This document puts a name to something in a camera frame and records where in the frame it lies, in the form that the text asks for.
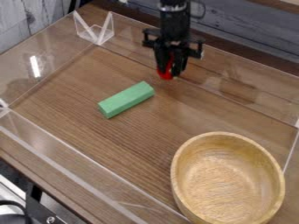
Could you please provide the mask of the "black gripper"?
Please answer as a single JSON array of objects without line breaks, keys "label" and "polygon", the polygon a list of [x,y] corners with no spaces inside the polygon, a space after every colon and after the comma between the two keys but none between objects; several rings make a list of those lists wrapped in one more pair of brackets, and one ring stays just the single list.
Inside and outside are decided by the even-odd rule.
[{"label": "black gripper", "polygon": [[164,71],[165,63],[172,56],[172,77],[177,77],[185,69],[188,57],[203,58],[204,37],[188,33],[178,40],[162,38],[161,30],[157,28],[142,29],[142,46],[153,49],[156,69]]}]

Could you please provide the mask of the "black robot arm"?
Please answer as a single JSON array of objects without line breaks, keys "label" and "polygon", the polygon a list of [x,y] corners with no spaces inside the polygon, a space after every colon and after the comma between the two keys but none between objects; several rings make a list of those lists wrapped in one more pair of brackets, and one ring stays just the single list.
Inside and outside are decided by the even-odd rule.
[{"label": "black robot arm", "polygon": [[203,58],[203,37],[190,34],[190,0],[160,0],[160,27],[142,29],[142,46],[153,49],[156,72],[172,80],[185,70],[188,58]]}]

